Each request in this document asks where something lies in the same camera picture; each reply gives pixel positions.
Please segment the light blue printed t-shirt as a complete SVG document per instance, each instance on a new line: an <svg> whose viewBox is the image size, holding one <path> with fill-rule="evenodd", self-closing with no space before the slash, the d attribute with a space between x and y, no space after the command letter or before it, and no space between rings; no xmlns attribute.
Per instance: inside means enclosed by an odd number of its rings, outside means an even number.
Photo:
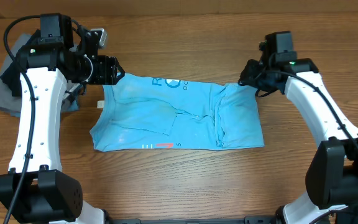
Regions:
<svg viewBox="0 0 358 224"><path fill-rule="evenodd" d="M105 85L94 149L229 150L264 146L256 89L126 74Z"/></svg>

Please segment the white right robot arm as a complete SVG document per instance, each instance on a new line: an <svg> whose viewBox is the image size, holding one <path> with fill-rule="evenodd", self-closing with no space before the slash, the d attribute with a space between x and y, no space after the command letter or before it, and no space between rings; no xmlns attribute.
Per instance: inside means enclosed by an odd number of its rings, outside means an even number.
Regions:
<svg viewBox="0 0 358 224"><path fill-rule="evenodd" d="M308 125L317 151L305 177L306 191L274 216L248 216L244 223L329 223L329 216L358 217L358 128L324 86L310 58L298 58L291 32L274 32L259 44L262 56L248 60L238 84L285 95Z"/></svg>

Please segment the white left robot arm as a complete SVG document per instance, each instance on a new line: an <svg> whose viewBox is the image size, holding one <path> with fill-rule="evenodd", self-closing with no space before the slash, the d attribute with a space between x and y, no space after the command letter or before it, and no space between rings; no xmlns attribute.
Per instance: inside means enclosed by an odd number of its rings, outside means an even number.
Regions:
<svg viewBox="0 0 358 224"><path fill-rule="evenodd" d="M19 223L110 223L107 211L85 202L81 184L62 171L60 117L68 82L115 85L125 75L117 58L100 55L107 32L63 14L41 14L40 35L11 55L22 103L17 143L0 175L6 220Z"/></svg>

